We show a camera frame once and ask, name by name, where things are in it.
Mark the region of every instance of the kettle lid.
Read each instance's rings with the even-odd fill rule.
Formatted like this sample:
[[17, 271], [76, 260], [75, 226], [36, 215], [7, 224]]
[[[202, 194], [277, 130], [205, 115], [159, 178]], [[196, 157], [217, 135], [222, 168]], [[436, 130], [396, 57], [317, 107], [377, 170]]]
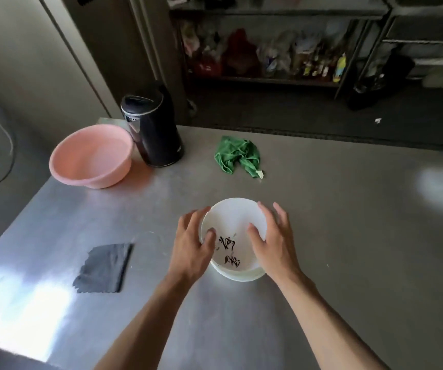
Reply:
[[134, 95], [125, 95], [120, 109], [129, 118], [138, 118], [155, 111], [163, 102], [163, 94], [156, 86]]

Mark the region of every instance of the hand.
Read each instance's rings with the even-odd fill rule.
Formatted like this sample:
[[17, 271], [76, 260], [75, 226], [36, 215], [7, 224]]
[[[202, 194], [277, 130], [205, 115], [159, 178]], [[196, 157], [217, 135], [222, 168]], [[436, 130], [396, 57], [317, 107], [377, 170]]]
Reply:
[[259, 231], [253, 224], [249, 224], [247, 233], [259, 263], [278, 285], [287, 278], [300, 277], [302, 272], [293, 245], [293, 231], [288, 213], [274, 203], [273, 207], [279, 217], [277, 223], [273, 213], [266, 206], [260, 202], [257, 205], [266, 217], [266, 241], [261, 239]]
[[187, 282], [188, 287], [204, 274], [213, 257], [215, 230], [210, 228], [204, 243], [201, 245], [199, 242], [199, 224], [209, 209], [191, 211], [178, 220], [167, 276], [175, 281]]

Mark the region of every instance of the black electric kettle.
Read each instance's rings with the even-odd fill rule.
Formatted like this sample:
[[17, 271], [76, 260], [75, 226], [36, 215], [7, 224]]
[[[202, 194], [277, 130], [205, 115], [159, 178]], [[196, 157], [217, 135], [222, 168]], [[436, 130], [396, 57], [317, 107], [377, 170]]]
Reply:
[[175, 125], [174, 104], [163, 83], [124, 96], [120, 109], [146, 164], [163, 167], [182, 158], [184, 146]]

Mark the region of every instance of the forearm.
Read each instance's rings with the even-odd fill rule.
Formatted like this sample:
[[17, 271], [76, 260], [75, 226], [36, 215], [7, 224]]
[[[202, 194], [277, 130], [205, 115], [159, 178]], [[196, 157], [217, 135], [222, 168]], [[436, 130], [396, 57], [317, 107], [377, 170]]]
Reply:
[[387, 369], [303, 274], [279, 284], [316, 356], [321, 370]]
[[167, 276], [95, 370], [155, 370], [189, 285]]

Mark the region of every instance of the pink plastic basin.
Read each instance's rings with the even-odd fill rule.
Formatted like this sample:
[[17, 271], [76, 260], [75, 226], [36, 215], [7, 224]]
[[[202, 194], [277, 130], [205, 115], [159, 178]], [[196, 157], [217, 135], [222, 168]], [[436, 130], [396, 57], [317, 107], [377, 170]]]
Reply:
[[50, 172], [70, 186], [105, 188], [131, 169], [133, 141], [119, 126], [94, 125], [74, 132], [50, 156]]

